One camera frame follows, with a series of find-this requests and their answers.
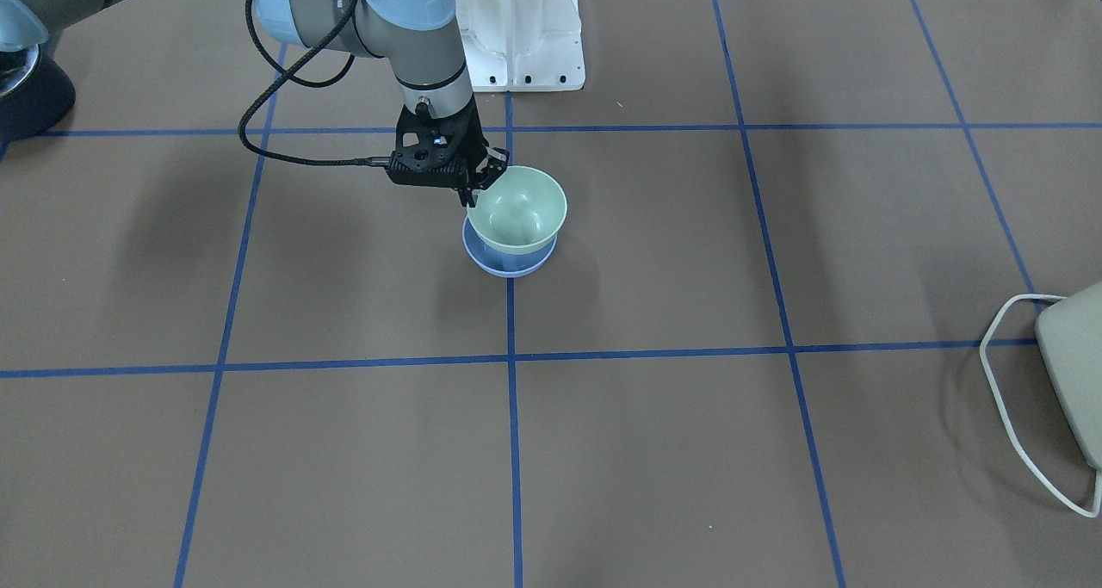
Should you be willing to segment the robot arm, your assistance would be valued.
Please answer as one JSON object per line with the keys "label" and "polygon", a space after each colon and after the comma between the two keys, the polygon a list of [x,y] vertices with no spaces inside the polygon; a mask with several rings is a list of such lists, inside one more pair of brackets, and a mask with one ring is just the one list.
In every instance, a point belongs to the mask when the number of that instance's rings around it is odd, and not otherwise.
{"label": "robot arm", "polygon": [[[121,1],[1,0],[3,142],[36,137],[71,112],[75,89],[48,43]],[[312,167],[383,168],[398,185],[454,190],[467,208],[506,172],[507,152],[483,134],[455,0],[245,0],[245,28],[276,73],[238,121],[249,152]],[[403,97],[390,155],[313,160],[249,140],[252,118],[280,87],[323,89],[360,58],[388,61]]]}

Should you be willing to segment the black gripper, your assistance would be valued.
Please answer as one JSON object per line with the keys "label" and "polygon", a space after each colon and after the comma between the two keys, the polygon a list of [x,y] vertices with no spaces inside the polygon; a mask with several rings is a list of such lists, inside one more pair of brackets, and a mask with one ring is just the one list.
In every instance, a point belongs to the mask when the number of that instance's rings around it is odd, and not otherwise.
{"label": "black gripper", "polygon": [[477,195],[488,190],[499,179],[511,161],[511,154],[501,148],[487,148],[480,126],[477,102],[468,102],[455,115],[430,118],[431,168],[463,167],[466,175],[479,172],[479,183],[465,181],[456,188],[461,206],[476,207]]}

